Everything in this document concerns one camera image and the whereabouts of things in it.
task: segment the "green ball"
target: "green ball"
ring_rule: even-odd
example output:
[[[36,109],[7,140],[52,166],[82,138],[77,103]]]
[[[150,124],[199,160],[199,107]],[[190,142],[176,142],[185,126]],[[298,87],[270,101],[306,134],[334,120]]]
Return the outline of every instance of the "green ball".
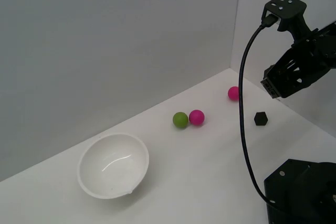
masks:
[[[186,128],[188,125],[188,116],[186,113],[183,112],[177,112],[173,116],[173,123],[178,128]]]

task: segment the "ball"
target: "ball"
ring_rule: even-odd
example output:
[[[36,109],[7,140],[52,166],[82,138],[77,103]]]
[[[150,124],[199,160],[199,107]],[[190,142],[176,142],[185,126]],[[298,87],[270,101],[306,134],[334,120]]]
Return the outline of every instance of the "ball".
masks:
[[[188,125],[188,116],[186,113],[177,112],[173,116],[173,123],[178,128],[186,128]]]
[[[199,126],[204,122],[204,113],[200,110],[193,110],[189,114],[189,121],[191,124]]]
[[[233,86],[229,89],[229,91],[227,92],[227,95],[229,96],[229,98],[232,101],[238,101],[239,100],[239,91],[238,91],[238,87]]]

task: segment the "black bracket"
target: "black bracket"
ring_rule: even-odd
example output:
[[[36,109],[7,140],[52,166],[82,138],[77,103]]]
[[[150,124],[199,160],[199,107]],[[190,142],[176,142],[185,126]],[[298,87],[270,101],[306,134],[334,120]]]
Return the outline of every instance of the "black bracket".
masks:
[[[303,18],[306,8],[301,0],[271,0],[265,5],[261,19],[268,14],[276,15],[280,19],[278,31],[289,31],[295,41],[311,32]]]

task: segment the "bowl rim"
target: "bowl rim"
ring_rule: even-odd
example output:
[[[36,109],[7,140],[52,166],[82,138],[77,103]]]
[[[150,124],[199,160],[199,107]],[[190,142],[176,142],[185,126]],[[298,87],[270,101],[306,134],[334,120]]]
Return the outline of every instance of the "bowl rim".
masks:
[[[126,136],[129,136],[133,139],[135,139],[138,143],[140,143],[140,145],[142,146],[142,148],[144,149],[145,151],[145,159],[146,159],[146,164],[145,164],[145,168],[144,168],[144,171],[142,172],[140,178],[134,183],[134,185],[132,186],[132,188],[130,188],[129,190],[127,191],[123,191],[121,193],[116,193],[115,195],[111,195],[111,196],[104,196],[104,195],[99,195],[99,194],[95,194],[93,193],[91,190],[89,190],[85,185],[84,183],[82,182],[82,179],[81,179],[81,176],[80,176],[80,168],[81,168],[81,165],[82,165],[82,161],[83,161],[83,158],[85,157],[86,153],[96,144],[98,143],[100,140],[102,139],[105,139],[106,137],[109,137],[109,136],[115,136],[115,135],[126,135]],[[116,133],[110,133],[110,134],[106,134],[106,135],[103,135],[103,136],[100,136],[98,139],[96,139],[93,143],[91,143],[86,149],[85,151],[83,152],[83,154],[81,155],[80,157],[80,160],[79,160],[79,163],[77,165],[77,181],[80,185],[80,187],[90,196],[94,197],[94,198],[98,198],[98,199],[114,199],[114,198],[118,198],[118,197],[121,197],[123,195],[126,195],[126,194],[130,194],[133,192],[133,190],[139,185],[139,183],[142,181],[142,179],[145,177],[146,173],[147,173],[147,170],[148,170],[148,166],[149,166],[149,153],[148,153],[148,149],[146,147],[146,145],[143,143],[143,141],[138,138],[137,136],[135,135],[132,135],[132,134],[129,134],[129,133],[122,133],[122,132],[116,132]]]

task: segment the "black hexagonal block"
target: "black hexagonal block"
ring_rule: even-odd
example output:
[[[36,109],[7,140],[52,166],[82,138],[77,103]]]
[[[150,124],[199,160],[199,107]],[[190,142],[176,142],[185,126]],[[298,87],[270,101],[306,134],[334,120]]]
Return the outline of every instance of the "black hexagonal block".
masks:
[[[265,112],[257,112],[254,121],[257,126],[265,126],[268,122],[268,118]]]

